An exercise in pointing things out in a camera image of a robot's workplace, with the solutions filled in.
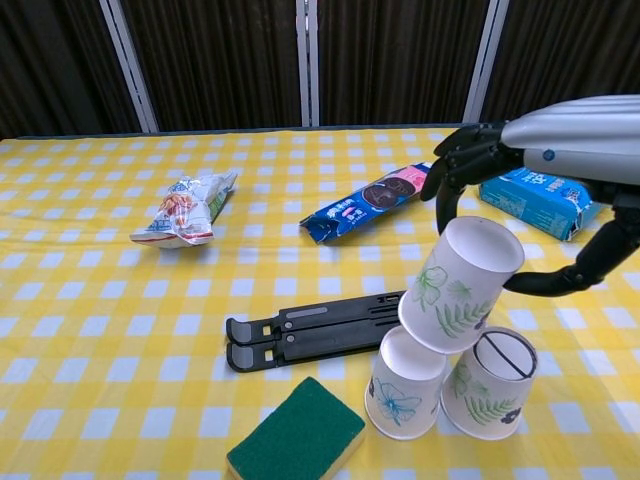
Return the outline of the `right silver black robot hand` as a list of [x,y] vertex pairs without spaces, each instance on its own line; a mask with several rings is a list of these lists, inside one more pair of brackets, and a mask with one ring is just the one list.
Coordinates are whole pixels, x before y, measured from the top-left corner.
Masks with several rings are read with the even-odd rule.
[[639,248],[639,97],[601,95],[562,101],[516,119],[465,124],[435,148],[420,197],[436,201],[440,230],[456,217],[459,198],[515,169],[573,179],[614,217],[589,240],[573,264],[554,272],[525,272],[506,290],[559,297],[584,291]]

